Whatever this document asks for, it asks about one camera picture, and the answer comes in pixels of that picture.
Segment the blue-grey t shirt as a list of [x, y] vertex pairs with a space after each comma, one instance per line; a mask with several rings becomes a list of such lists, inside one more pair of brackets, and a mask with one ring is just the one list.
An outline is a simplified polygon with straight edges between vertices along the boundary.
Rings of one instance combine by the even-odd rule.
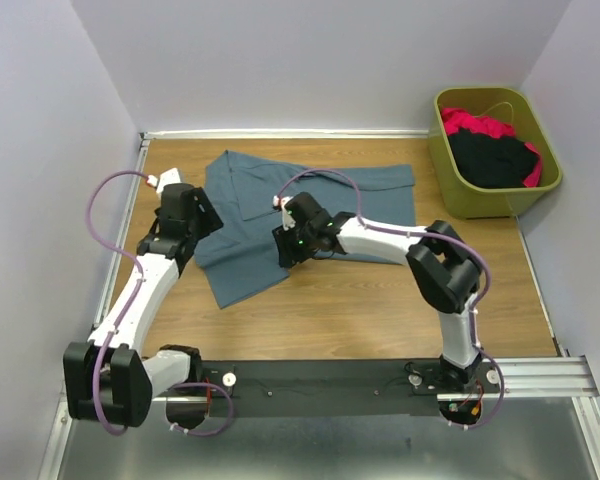
[[272, 234], [281, 215], [272, 199], [310, 193], [330, 214], [362, 211], [384, 223], [416, 223], [415, 178], [408, 165], [345, 168], [305, 175], [304, 166], [225, 151], [206, 168], [204, 190], [223, 226], [202, 240], [194, 259], [216, 303], [229, 307], [288, 277]]

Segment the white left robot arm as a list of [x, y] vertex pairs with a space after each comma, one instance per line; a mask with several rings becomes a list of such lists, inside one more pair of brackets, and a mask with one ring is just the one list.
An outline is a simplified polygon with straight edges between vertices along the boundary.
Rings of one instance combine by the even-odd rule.
[[146, 419], [152, 400], [172, 388], [204, 388], [198, 349], [167, 345], [147, 360], [141, 350], [157, 311], [200, 240], [223, 223], [200, 187], [177, 182], [159, 190], [160, 205], [139, 242], [130, 277], [100, 326], [63, 354], [72, 418], [119, 436]]

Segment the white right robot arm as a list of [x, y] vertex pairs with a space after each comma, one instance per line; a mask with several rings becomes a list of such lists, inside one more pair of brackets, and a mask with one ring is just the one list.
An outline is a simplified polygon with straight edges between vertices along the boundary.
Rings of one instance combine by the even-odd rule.
[[440, 366], [429, 377], [455, 390], [475, 379], [483, 359], [475, 319], [483, 268], [448, 223], [405, 227], [360, 219], [349, 212], [332, 216], [307, 192], [276, 196], [273, 208], [282, 215], [282, 225], [273, 236], [283, 268], [319, 252], [362, 255], [409, 267], [421, 296], [440, 321]]

